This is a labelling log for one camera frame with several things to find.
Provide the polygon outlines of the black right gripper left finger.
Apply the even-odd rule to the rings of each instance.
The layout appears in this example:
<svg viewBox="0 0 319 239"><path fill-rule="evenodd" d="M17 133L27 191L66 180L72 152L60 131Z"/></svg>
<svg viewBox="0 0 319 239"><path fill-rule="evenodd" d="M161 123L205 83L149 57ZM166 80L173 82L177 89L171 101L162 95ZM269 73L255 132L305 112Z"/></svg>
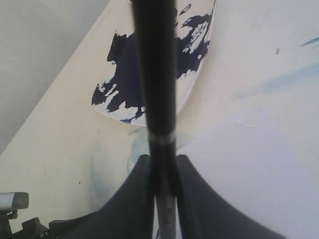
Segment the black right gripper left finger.
<svg viewBox="0 0 319 239"><path fill-rule="evenodd" d="M123 185L100 210L75 219L50 222L51 238L152 238L154 190L151 172L150 156L140 156Z"/></svg>

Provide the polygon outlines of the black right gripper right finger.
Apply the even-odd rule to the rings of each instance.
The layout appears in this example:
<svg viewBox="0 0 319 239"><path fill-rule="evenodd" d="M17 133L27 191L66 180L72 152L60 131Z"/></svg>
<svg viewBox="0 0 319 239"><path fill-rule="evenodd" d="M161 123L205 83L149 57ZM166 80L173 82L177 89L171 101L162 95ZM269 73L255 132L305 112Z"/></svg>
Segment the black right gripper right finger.
<svg viewBox="0 0 319 239"><path fill-rule="evenodd" d="M176 158L176 195L184 239L282 239L220 197L186 155Z"/></svg>

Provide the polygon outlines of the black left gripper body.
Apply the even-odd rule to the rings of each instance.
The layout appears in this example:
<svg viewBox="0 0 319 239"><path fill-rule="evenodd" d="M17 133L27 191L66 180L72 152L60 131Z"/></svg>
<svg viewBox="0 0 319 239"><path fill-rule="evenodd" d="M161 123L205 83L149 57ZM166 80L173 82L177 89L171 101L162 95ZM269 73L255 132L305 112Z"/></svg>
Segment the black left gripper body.
<svg viewBox="0 0 319 239"><path fill-rule="evenodd" d="M40 223L38 217L23 222L22 230L11 235L12 239L50 239L49 228Z"/></svg>

